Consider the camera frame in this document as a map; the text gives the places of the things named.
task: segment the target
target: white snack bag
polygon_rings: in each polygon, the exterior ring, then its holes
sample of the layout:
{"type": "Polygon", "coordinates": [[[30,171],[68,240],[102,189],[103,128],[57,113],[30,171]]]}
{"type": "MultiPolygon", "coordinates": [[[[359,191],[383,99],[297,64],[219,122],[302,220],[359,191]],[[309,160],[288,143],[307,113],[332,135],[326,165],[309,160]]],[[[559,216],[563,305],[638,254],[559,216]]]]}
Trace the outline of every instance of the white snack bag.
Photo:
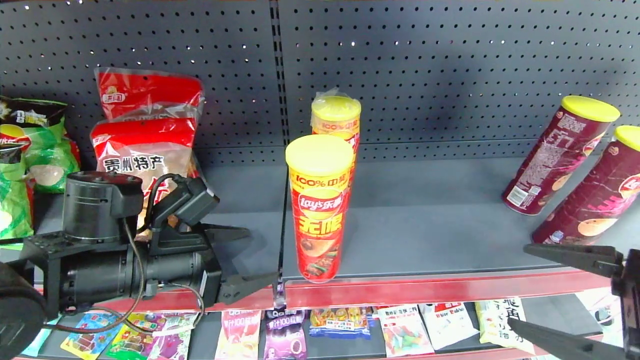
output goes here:
{"type": "Polygon", "coordinates": [[[416,304],[378,309],[387,357],[433,354],[416,304]]]}
{"type": "Polygon", "coordinates": [[[511,330],[509,318],[526,321],[522,301],[518,297],[476,302],[480,322],[480,343],[517,348],[535,355],[533,344],[511,330]]]}
{"type": "Polygon", "coordinates": [[[474,328],[462,302],[420,304],[419,307],[435,350],[448,347],[479,332],[474,328]]]}

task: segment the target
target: purple candy bag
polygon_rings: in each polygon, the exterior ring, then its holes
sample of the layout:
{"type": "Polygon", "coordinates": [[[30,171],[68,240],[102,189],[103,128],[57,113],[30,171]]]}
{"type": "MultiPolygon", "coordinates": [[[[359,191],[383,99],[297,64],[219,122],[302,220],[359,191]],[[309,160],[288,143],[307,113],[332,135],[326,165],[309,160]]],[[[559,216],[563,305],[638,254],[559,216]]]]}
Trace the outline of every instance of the purple candy bag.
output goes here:
{"type": "Polygon", "coordinates": [[[307,344],[302,323],[304,310],[286,311],[284,307],[266,311],[267,342],[264,360],[307,359],[307,344]]]}

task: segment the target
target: metal shelf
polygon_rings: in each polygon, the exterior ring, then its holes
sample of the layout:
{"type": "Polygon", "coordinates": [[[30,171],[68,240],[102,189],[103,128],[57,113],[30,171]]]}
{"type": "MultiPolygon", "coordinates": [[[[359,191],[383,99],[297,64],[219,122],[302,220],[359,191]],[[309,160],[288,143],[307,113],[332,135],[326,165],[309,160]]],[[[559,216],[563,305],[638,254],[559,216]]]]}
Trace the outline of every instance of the metal shelf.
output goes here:
{"type": "MultiPolygon", "coordinates": [[[[608,286],[605,278],[522,251],[531,231],[596,159],[582,166],[536,217],[511,211],[500,199],[521,160],[359,163],[336,280],[311,284],[301,277],[289,208],[283,265],[288,305],[472,301],[608,286]]],[[[633,221],[639,212],[639,206],[629,209],[600,243],[626,252],[629,235],[640,230],[633,221]]]]}
{"type": "MultiPolygon", "coordinates": [[[[580,303],[574,294],[559,295],[554,297],[523,299],[527,321],[538,325],[551,327],[570,334],[589,336],[599,340],[602,330],[594,318],[580,303]]],[[[467,310],[475,328],[478,328],[476,311],[473,303],[466,303],[467,310]]],[[[64,325],[75,326],[81,315],[72,316],[62,320],[64,325]]],[[[189,360],[210,360],[216,353],[218,336],[220,335],[220,313],[208,314],[200,322],[200,325],[191,333],[191,346],[189,360]]],[[[330,338],[312,338],[308,336],[309,321],[305,322],[305,334],[307,334],[308,359],[373,359],[385,357],[385,343],[378,322],[371,328],[371,340],[338,340],[330,338]]],[[[53,332],[47,339],[41,351],[40,358],[52,360],[71,360],[73,356],[60,349],[60,344],[67,337],[64,332],[53,332]]],[[[264,322],[260,329],[259,359],[262,359],[265,345],[264,322]]],[[[544,355],[546,352],[536,348],[536,354],[544,355]]],[[[530,355],[517,349],[501,348],[492,344],[480,344],[479,335],[459,341],[443,348],[435,355],[413,356],[407,359],[521,359],[530,355]]],[[[101,355],[101,360],[110,359],[101,355]]]]}
{"type": "MultiPolygon", "coordinates": [[[[253,275],[278,269],[282,233],[286,168],[284,165],[205,167],[204,177],[220,197],[220,205],[204,218],[204,222],[247,227],[252,237],[234,243],[214,246],[221,266],[232,274],[253,275]]],[[[61,195],[42,197],[36,203],[38,233],[60,230],[62,227],[61,195]]],[[[16,259],[18,252],[0,249],[0,261],[16,259]]],[[[131,300],[108,302],[117,311],[126,311],[131,300]]],[[[218,304],[213,310],[267,309],[273,307],[270,288],[254,293],[232,306],[218,304]]],[[[158,294],[140,303],[138,311],[184,311],[196,309],[190,291],[175,290],[158,294]]]]}

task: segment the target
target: potato chip can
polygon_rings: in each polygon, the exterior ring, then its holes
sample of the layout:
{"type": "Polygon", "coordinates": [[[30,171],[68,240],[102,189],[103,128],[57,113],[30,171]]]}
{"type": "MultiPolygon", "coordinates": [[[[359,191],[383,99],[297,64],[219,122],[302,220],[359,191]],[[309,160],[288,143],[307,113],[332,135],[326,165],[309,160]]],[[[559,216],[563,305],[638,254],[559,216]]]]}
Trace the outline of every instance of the potato chip can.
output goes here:
{"type": "Polygon", "coordinates": [[[619,117],[620,111],[606,102],[584,96],[564,97],[551,123],[504,190],[504,203],[525,215],[540,213],[619,117]]]}
{"type": "Polygon", "coordinates": [[[532,234],[534,243],[591,245],[640,192],[640,127],[620,126],[598,163],[532,234]]]}
{"type": "Polygon", "coordinates": [[[340,266],[353,148],[332,135],[307,135],[285,151],[298,269],[316,283],[340,266]]]}
{"type": "MultiPolygon", "coordinates": [[[[346,96],[321,96],[311,104],[311,127],[314,134],[337,136],[347,141],[358,152],[360,145],[360,101],[346,96]]],[[[356,169],[356,157],[349,170],[349,192],[356,169]]]]}

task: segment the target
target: green snack bag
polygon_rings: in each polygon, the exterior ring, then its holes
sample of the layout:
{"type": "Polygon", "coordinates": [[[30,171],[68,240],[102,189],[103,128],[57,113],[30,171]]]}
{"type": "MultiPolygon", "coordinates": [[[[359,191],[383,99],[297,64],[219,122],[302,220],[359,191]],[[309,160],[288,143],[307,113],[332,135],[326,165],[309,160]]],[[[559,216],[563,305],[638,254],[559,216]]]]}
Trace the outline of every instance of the green snack bag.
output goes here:
{"type": "Polygon", "coordinates": [[[36,190],[46,193],[65,192],[67,175],[80,171],[80,166],[71,152],[71,143],[63,139],[51,148],[31,157],[29,172],[36,181],[36,190]]]}
{"type": "Polygon", "coordinates": [[[25,173],[20,145],[0,145],[0,239],[33,235],[33,191],[25,173]]]}
{"type": "Polygon", "coordinates": [[[10,99],[0,96],[0,142],[20,144],[36,189],[63,193],[67,174],[79,170],[66,137],[62,102],[10,99]]]}

